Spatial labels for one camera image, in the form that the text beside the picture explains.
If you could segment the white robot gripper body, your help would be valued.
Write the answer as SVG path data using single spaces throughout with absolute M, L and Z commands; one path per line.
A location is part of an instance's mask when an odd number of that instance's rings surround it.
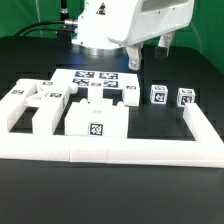
M 107 38 L 131 46 L 189 25 L 194 0 L 109 0 Z

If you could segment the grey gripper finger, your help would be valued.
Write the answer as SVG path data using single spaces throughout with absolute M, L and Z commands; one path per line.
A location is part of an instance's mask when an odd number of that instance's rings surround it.
M 169 48 L 171 46 L 173 38 L 174 38 L 174 33 L 173 32 L 163 34 L 160 37 L 159 43 L 155 48 L 155 57 L 157 59 L 163 60 L 163 59 L 166 59 L 168 57 Z
M 141 68 L 142 61 L 142 53 L 141 53 L 142 45 L 135 44 L 126 48 L 129 62 L 128 66 L 131 70 L 139 70 Z

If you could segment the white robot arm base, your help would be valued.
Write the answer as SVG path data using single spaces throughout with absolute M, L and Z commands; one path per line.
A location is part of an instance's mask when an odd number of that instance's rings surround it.
M 114 55 L 138 44 L 131 35 L 142 3 L 143 0 L 84 0 L 77 37 L 72 43 L 92 55 Z

